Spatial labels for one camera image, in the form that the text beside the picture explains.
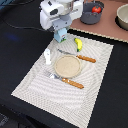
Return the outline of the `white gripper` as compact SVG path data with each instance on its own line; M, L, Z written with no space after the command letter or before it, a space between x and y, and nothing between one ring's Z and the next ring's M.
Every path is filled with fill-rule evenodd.
M44 30L58 31L80 18L84 0L43 0L40 3L40 24Z

